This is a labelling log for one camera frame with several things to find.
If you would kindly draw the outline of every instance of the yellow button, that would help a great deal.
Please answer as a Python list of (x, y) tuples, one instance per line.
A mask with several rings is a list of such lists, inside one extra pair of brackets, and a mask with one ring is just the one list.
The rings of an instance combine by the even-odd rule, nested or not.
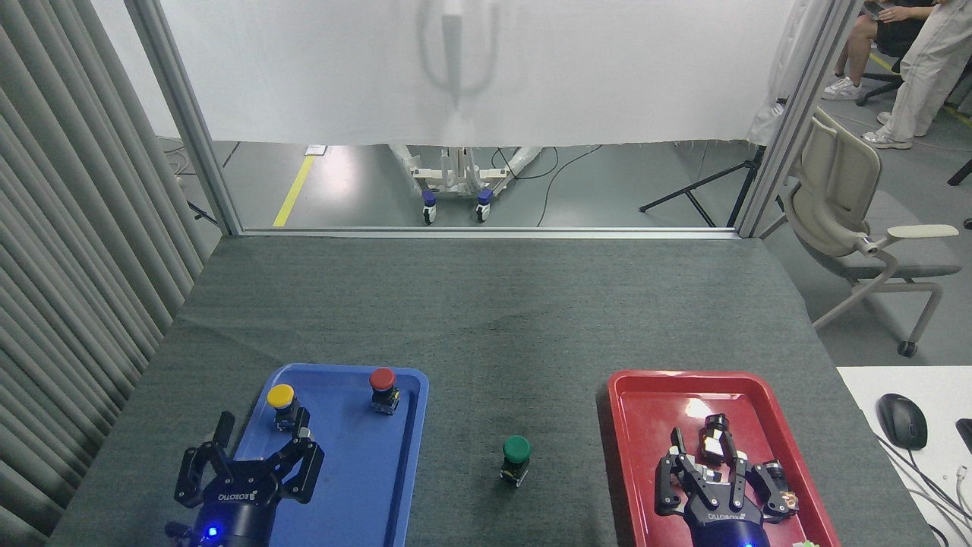
[(266, 404), (275, 409), (282, 409), (294, 400), (294, 389), (285, 383), (274, 385), (266, 394)]

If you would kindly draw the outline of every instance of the chair armrest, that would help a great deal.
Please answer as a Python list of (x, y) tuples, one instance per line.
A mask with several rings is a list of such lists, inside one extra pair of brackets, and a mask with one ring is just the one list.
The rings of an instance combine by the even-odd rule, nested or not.
[(918, 224), (916, 226), (888, 228), (887, 234), (896, 239), (921, 239), (924, 237), (957, 236), (958, 230), (948, 224)]

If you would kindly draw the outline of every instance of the red tray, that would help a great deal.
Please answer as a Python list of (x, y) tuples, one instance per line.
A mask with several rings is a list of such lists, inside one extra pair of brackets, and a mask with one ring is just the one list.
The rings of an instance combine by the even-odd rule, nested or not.
[[(807, 465), (783, 418), (780, 404), (759, 377), (744, 372), (620, 371), (607, 382), (611, 415), (624, 476), (635, 543), (639, 547), (687, 547), (688, 526), (679, 515), (655, 514), (655, 467), (672, 446), (673, 427), (681, 427), (685, 448), (697, 454), (706, 416), (724, 413), (736, 447), (750, 462), (778, 459), (786, 480), (800, 498), (800, 511), (764, 529), (773, 547), (810, 540), (839, 547)], [(721, 469), (723, 477), (729, 468)], [(757, 499), (752, 488), (746, 495)]]

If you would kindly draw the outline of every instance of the black shorts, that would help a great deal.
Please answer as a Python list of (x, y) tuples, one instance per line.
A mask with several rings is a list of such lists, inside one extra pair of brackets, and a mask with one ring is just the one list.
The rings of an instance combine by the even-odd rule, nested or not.
[(904, 56), (908, 48), (918, 38), (921, 32), (923, 20), (907, 19), (898, 22), (878, 21), (878, 34), (874, 37), (874, 43), (882, 53), (891, 56)]

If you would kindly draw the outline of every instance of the concrete floor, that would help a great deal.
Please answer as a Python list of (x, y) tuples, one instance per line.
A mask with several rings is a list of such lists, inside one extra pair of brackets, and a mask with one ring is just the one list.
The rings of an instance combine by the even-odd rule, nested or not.
[[(877, 82), (865, 81), (874, 88)], [(871, 99), (864, 107), (852, 101), (822, 101), (823, 108), (851, 131), (878, 127), (875, 116), (890, 110), (893, 93)], [(304, 162), (304, 144), (219, 142), (233, 206), (247, 229), (269, 229), (280, 213)], [(558, 165), (593, 147), (559, 148)], [(435, 148), (413, 148), (424, 166), (437, 163)], [(495, 149), (477, 149), (477, 163), (489, 166)], [(533, 227), (542, 215), (544, 227), (699, 227), (705, 222), (689, 200), (679, 197), (646, 213), (638, 206), (711, 175), (744, 159), (754, 147), (742, 142), (679, 142), (608, 145), (567, 166), (551, 184), (548, 175), (520, 180), (494, 200), (484, 226)], [(512, 149), (505, 149), (509, 159)], [(958, 187), (945, 181), (972, 157), (972, 123), (946, 111), (929, 134), (911, 150), (879, 151), (883, 162), (880, 188), (906, 203), (925, 223), (961, 227), (972, 217), (972, 177)], [(502, 160), (496, 157), (499, 165)], [(521, 174), (546, 172), (555, 165), (548, 148)], [(737, 171), (697, 192), (718, 224), (725, 223), (745, 171)], [(187, 198), (209, 210), (198, 182), (183, 175)], [(442, 197), (436, 227), (477, 226), (471, 197)], [(287, 229), (331, 227), (424, 226), (418, 187), (386, 146), (331, 146), (311, 165), (290, 215)], [(213, 246), (219, 230), (199, 220)], [(807, 304), (811, 318), (846, 298), (847, 284), (820, 267), (784, 227), (767, 240)], [(910, 332), (923, 305), (921, 295), (877, 295), (820, 332), (838, 366), (969, 365), (968, 310), (972, 309), (972, 232), (960, 230), (947, 245), (965, 270), (941, 279), (946, 296), (920, 342), (918, 354), (897, 354), (901, 337)]]

